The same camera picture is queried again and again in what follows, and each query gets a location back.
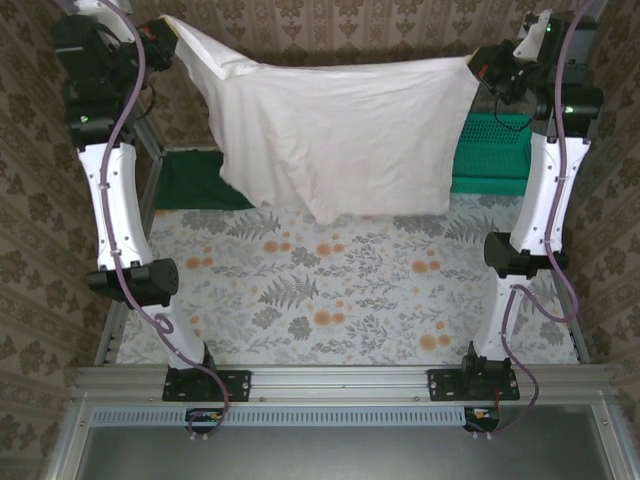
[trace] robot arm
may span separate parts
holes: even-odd
[[[138,56],[128,27],[100,2],[70,2],[70,8],[96,14],[105,22],[73,14],[52,28],[56,53],[69,73],[65,86],[65,121],[87,177],[98,231],[98,269],[87,274],[87,283],[93,291],[125,301],[132,308],[117,278],[115,261],[119,261],[136,302],[151,318],[162,315],[173,326],[164,338],[191,363],[205,364],[211,369],[213,360],[204,342],[189,327],[174,296],[179,283],[175,262],[154,260],[144,235],[134,182],[135,120],[122,130],[108,162],[110,223],[119,250],[117,257],[112,255],[100,174],[108,139],[136,80]],[[168,24],[155,20],[140,27],[138,32],[144,46],[147,74],[169,68],[177,37]],[[173,353],[169,355],[169,366],[174,376],[179,376],[177,371],[193,375],[192,365]]]
[[[497,100],[507,105],[526,103],[532,130],[531,168],[513,232],[492,232],[485,239],[485,263],[493,269],[485,301],[486,318],[460,369],[430,372],[432,400],[491,400],[496,391],[504,400],[517,400],[517,382],[503,339],[509,343],[524,289],[538,270],[556,266],[565,269],[568,265],[568,257],[562,252],[564,217],[604,103],[600,89],[585,85],[596,28],[586,18],[577,25],[564,63],[560,86],[563,111],[554,109],[557,63],[572,19],[572,15],[550,10],[539,16],[529,15],[523,26],[527,35],[517,48],[505,40],[478,49],[468,63],[474,76]],[[564,165],[556,131],[558,115],[565,127]],[[556,198],[558,188],[561,190]]]

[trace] perforated metal strip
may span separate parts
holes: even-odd
[[[101,407],[91,426],[186,426],[186,407]],[[225,424],[284,427],[454,426],[464,425],[464,407],[239,407]],[[194,422],[195,426],[210,425]]]

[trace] metal mounting plate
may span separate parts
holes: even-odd
[[[248,402],[251,392],[251,371],[250,370],[217,370],[216,374],[227,387],[230,402]],[[165,382],[162,399],[165,402],[222,402],[222,392],[214,387],[211,395],[202,396],[201,392],[190,395],[180,388],[174,388],[169,382]]]
[[[495,392],[486,396],[470,395],[464,388],[462,371],[460,368],[440,368],[427,370],[429,377],[429,396],[432,402],[452,401],[495,401]],[[511,370],[509,380],[505,381],[499,390],[500,400],[520,400],[520,390],[516,381],[516,374]]]

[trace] brown damask wallpaper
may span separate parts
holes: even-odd
[[[86,181],[68,141],[44,0],[0,1],[0,478],[38,478],[107,303]]]
[[[138,23],[161,14],[172,15],[255,60],[292,66],[464,55],[481,45],[515,38],[529,11],[545,8],[562,11],[579,3],[578,0],[131,0]],[[207,105],[184,66],[178,61],[153,81],[158,91],[154,119],[166,144],[211,144]],[[473,108],[492,111],[493,100],[483,93],[478,95]]]
[[[606,104],[567,226],[580,323],[640,444],[640,1],[610,1],[592,58]]]

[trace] green cloth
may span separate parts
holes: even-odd
[[[158,210],[245,210],[253,205],[220,178],[221,152],[168,152],[162,162]]]

